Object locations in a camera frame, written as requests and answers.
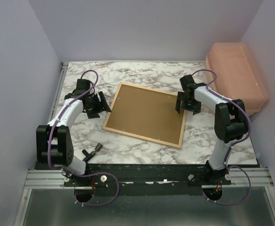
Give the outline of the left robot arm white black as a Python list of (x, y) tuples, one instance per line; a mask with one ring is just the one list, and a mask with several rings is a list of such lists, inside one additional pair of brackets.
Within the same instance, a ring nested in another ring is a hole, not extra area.
[(87, 163), (74, 156), (71, 127), (81, 113), (88, 119), (99, 118), (101, 112), (111, 112), (102, 91), (94, 91), (95, 84), (78, 79), (73, 92), (65, 96), (63, 108), (46, 125), (36, 129), (37, 162), (49, 167), (61, 167), (75, 174), (75, 181), (86, 186), (91, 182)]

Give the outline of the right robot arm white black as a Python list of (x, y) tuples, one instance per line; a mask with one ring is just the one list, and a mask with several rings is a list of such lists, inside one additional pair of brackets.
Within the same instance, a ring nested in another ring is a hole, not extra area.
[(176, 111), (187, 110), (193, 114), (201, 111), (204, 104), (215, 112), (214, 131), (217, 142), (208, 160), (209, 170), (204, 171), (204, 181), (210, 185), (220, 180), (219, 170), (226, 168), (232, 146), (244, 141), (250, 132), (250, 119), (245, 112), (244, 102), (232, 100), (213, 91), (205, 83), (196, 83), (192, 75), (180, 78), (183, 91), (178, 92)]

